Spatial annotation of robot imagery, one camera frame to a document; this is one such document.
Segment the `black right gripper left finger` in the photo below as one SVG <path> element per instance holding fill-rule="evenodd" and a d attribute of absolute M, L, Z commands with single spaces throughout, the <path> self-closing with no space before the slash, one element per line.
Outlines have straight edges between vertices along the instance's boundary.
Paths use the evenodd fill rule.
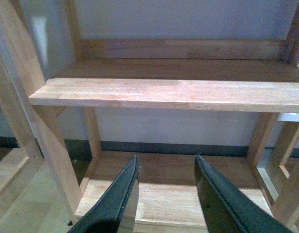
<path fill-rule="evenodd" d="M 70 233 L 132 233 L 139 199 L 139 157 L 134 155 Z"/>

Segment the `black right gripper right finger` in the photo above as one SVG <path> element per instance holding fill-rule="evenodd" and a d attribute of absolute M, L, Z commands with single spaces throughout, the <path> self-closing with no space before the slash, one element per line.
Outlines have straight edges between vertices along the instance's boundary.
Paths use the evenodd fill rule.
<path fill-rule="evenodd" d="M 247 198 L 201 155 L 195 156 L 195 178 L 210 233 L 290 233 Z"/>

